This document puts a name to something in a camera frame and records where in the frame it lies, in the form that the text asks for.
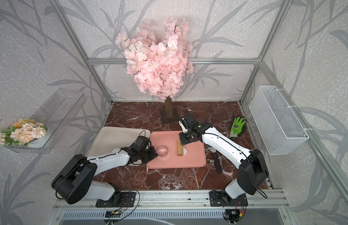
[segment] knife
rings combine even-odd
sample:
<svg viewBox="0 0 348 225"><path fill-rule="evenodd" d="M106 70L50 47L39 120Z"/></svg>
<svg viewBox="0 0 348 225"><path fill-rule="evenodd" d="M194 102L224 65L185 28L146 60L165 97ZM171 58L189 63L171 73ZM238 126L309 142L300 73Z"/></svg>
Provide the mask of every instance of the knife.
<svg viewBox="0 0 348 225"><path fill-rule="evenodd" d="M213 147L208 147L208 149L213 153L214 163L215 163L217 173L222 173L222 168L220 165L218 154L216 153L216 149Z"/></svg>

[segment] red marble surface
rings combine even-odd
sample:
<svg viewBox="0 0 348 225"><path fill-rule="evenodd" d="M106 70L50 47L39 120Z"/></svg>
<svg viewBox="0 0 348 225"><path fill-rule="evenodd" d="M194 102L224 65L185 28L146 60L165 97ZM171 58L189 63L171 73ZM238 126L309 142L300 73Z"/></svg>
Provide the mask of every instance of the red marble surface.
<svg viewBox="0 0 348 225"><path fill-rule="evenodd" d="M208 121L219 132L229 136L232 117L242 116L237 102L173 102L184 105L198 121ZM159 102L115 103L106 126L143 128L151 132L181 130L178 123L161 124ZM179 106L180 115L185 115ZM241 134L236 143L253 149L248 131ZM147 189L222 189L238 175L235 166L218 152L223 173L216 172L213 155L205 148L206 165L199 168L148 169L146 165L121 166L98 174L94 180L108 182L121 190Z"/></svg>

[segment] pink flowers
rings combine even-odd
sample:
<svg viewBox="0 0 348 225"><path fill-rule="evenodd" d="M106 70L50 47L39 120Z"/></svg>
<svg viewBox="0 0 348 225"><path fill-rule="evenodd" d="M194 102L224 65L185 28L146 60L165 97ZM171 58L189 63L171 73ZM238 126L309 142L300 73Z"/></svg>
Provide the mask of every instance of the pink flowers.
<svg viewBox="0 0 348 225"><path fill-rule="evenodd" d="M149 21L137 27L135 38L127 37L125 31L116 38L115 43L122 45L127 59L127 73L134 74L139 90L158 96L160 101L174 97L179 93L185 70L193 73L193 63L188 56L193 46L185 40L189 27L187 21L179 24L175 19L164 21L165 38L157 43Z"/></svg>

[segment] pink cutting board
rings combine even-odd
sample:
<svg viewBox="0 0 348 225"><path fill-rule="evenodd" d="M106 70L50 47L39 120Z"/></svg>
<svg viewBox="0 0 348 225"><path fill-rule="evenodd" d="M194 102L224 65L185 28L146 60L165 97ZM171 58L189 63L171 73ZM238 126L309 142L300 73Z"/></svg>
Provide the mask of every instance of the pink cutting board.
<svg viewBox="0 0 348 225"><path fill-rule="evenodd" d="M164 158L157 156L147 163L149 169L164 168L186 168L203 167L206 164L205 150L203 142L192 142L184 147L188 153L183 156L177 155L176 143L179 141L179 133L182 131L155 131L151 133L150 140L155 149L165 146L168 155Z"/></svg>

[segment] leaf pattern wallpaper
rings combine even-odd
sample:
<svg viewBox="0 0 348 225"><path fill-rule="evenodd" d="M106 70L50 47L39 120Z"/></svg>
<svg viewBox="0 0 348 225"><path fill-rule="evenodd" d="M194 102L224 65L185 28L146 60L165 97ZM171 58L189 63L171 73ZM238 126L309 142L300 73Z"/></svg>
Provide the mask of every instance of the leaf pattern wallpaper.
<svg viewBox="0 0 348 225"><path fill-rule="evenodd" d="M167 16L189 21L192 58L255 58L266 40L282 0L69 0L60 3L90 58L123 58L115 44L120 31L128 36L142 20L163 37ZM95 65L114 101L156 101L141 93L123 65ZM234 101L251 75L253 65L194 65L183 77L177 101Z"/></svg>
<svg viewBox="0 0 348 225"><path fill-rule="evenodd" d="M264 61L348 177L348 1L307 0L290 6ZM257 145L265 146L243 102ZM298 224L348 224L348 206L307 143L288 155L266 155Z"/></svg>
<svg viewBox="0 0 348 225"><path fill-rule="evenodd" d="M110 106L48 9L47 1L0 0L0 130L31 116L58 88L83 92L86 103L50 154L0 147L0 225L45 224L56 202L51 181L86 153Z"/></svg>

